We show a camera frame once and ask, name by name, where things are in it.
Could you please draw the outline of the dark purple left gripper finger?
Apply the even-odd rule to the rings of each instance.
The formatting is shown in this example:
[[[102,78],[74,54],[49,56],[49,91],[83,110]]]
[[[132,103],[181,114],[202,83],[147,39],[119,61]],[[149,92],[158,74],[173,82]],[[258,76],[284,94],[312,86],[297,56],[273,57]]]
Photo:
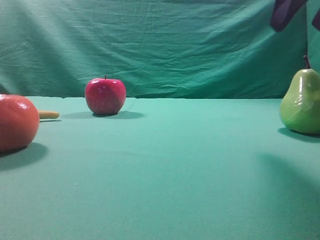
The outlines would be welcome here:
[[[275,32],[282,32],[307,0],[275,0],[269,25]]]

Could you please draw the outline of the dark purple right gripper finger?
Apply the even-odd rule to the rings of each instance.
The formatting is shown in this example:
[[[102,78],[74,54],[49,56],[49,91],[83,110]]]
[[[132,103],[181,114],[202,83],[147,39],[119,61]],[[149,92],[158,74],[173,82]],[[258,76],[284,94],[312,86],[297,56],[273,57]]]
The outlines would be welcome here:
[[[314,28],[320,28],[320,9],[315,14],[311,24]]]

